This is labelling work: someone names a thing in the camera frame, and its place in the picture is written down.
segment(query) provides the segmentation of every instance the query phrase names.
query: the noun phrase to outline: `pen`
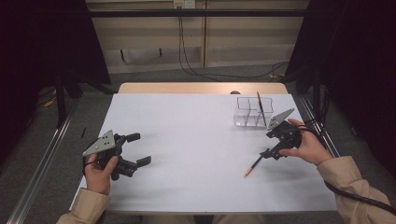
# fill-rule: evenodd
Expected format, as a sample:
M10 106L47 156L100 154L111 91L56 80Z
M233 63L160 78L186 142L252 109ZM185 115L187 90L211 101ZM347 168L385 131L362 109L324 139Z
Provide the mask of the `pen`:
M262 109L262 98L260 98L258 91L257 91L257 97L259 98L259 106L260 106L260 110L262 111L262 119L264 120L264 126L267 127L267 122L265 121L265 117L264 117L264 110Z
M250 166L250 168L248 168L248 170L245 172L244 174L244 178L246 178L248 176L248 174L250 174L250 172L253 170L253 168L257 165L257 163L259 163L259 161L262 159L262 156L260 156L254 163L252 166Z

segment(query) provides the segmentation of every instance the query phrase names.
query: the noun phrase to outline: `beige sleeve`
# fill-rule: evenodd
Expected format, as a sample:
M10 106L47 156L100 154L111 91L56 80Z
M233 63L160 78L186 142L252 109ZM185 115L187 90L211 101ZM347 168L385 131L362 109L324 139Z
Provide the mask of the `beige sleeve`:
M389 204L388 197L381 191L370 187L351 157L341 157L325 161L318 166L325 181L338 189ZM396 223L396 216L381 208L335 196L338 212L345 223Z
M80 189L70 213L62 215L58 224L95 223L110 203L110 197Z

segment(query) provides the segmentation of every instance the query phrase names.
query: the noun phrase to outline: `sleeve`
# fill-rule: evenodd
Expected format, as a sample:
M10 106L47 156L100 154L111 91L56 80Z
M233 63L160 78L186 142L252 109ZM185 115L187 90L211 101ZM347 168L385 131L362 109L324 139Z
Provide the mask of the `sleeve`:
M371 198L389 204L388 197L370 187L351 157L341 157L325 161L318 166L318 171L329 184L343 191ZM337 209L345 223L396 223L396 216L381 208L367 203L335 195Z
M58 224L70 223L95 223L110 203L110 197L80 189L70 213L62 215Z

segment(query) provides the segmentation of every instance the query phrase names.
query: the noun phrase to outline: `wall socket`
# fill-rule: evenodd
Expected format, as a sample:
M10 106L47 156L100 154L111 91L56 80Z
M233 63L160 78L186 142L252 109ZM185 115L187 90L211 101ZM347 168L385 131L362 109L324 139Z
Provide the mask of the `wall socket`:
M195 0L174 0L174 8L195 8Z

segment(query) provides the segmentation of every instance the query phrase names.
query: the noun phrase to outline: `hand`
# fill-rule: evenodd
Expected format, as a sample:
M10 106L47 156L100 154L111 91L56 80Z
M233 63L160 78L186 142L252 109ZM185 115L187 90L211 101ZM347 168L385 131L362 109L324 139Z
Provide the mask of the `hand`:
M304 125L297 119L288 119L291 124ZM323 147L314 134L303 131L303 140L297 149L281 149L279 153L283 156L299 157L316 166L324 161L330 160L333 156Z
M87 180L87 189L97 193L108 195L110 193L110 176L117 166L119 158L112 157L107 166L102 170L96 162L97 154L91 154L88 162L93 162L85 167L85 177Z

